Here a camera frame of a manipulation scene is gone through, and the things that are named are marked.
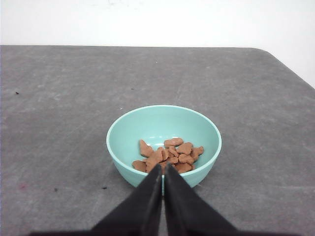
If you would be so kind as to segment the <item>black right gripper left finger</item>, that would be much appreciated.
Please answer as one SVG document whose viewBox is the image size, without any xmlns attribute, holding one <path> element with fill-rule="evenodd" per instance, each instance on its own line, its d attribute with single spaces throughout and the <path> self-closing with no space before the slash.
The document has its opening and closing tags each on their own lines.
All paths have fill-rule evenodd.
<svg viewBox="0 0 315 236">
<path fill-rule="evenodd" d="M 161 212 L 161 183 L 161 166 L 157 164 L 129 197 L 90 230 L 32 232 L 30 235 L 156 236 Z"/>
</svg>

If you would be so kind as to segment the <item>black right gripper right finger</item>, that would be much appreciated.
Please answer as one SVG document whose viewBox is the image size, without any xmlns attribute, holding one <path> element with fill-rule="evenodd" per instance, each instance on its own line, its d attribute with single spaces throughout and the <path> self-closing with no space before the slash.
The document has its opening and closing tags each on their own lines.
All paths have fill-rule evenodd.
<svg viewBox="0 0 315 236">
<path fill-rule="evenodd" d="M 165 168 L 164 199 L 170 236 L 244 236 L 202 200 L 170 164 Z"/>
</svg>

